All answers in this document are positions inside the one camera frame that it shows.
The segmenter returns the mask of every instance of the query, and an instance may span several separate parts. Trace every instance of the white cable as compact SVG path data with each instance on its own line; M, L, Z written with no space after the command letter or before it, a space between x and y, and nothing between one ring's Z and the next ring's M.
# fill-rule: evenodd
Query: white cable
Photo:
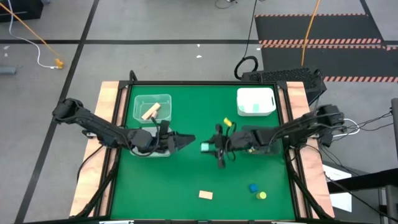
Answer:
M355 123L355 121L353 121L352 119L344 118L344 120L345 121L351 121L352 123L354 123L356 128L357 128L357 130L355 132L353 132L353 133L337 134L337 135L333 136L334 138L335 137L340 137L340 136L354 135L354 134L357 134L359 132L359 130L361 130L359 125L357 123Z
M12 6L11 6L11 1L10 1L10 0L8 0L8 6L10 7L10 11L14 13L14 11L12 10ZM20 39L20 40L24 40L24 41L26 41L26 42L28 42L28 43L33 44L34 46L36 46L37 52L38 52L38 54L37 54L37 63L38 63L41 67L43 67L43 68L51 68L51 69L58 68L57 66L45 66L45 65L42 65L42 64L40 63L40 61L39 61L39 60L40 60L40 48L39 48L39 46L38 46L37 44L33 43L33 42L30 41L30 40L27 40L27 39L22 38L22 37L17 37L17 36L15 36L14 34L12 34L12 32L11 32L11 29L12 29L12 22L14 22L14 16L13 16L13 15L11 15L11 21L10 21L10 26L9 26L9 28L8 28L8 32L10 33L11 36L13 36L13 37L15 37L15 38L17 38L17 39Z

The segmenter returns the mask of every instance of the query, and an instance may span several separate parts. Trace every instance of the white paper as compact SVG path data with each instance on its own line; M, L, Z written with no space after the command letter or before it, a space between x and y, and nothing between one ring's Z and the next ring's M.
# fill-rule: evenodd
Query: white paper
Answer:
M326 165L323 165L323 170L325 171L325 174L332 180L340 180L351 177L351 174L347 172L343 172ZM349 193L331 194L330 200L333 207L340 208L347 212L352 212L352 196Z

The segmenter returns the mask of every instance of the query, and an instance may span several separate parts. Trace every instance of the transparent bin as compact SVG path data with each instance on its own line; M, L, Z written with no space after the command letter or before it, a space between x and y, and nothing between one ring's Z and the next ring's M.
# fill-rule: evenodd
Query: transparent bin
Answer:
M142 115L146 113L155 103L160 104L157 110L156 121L170 121L172 119L172 97L169 94L161 95L138 95L134 99L132 116L141 124L152 123L151 119L144 120Z

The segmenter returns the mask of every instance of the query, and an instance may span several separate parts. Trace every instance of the blue ball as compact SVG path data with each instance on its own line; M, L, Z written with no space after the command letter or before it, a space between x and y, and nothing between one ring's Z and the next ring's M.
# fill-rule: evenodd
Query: blue ball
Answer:
M256 193L257 191L259 191L259 187L257 186L257 184L251 184L249 185L249 190L251 193Z

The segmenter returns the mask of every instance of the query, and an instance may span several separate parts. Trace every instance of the green mat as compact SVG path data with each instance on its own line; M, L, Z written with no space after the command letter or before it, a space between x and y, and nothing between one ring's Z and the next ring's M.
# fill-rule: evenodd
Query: green mat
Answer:
M242 125L279 125L276 111L266 117L238 116L236 91L242 87L249 86L133 86L126 120L129 128L154 126L132 117L137 95L169 94L170 128L194 134L196 141L162 158L139 158L122 150L112 219L294 219L286 166L280 154L238 152L236 161L226 158L226 169L221 170L213 156L200 153L200 143L211 138L215 124L223 124L225 117L236 122L238 130ZM257 184L267 198L257 199L250 193L249 184ZM200 190L213 192L213 199L198 198Z

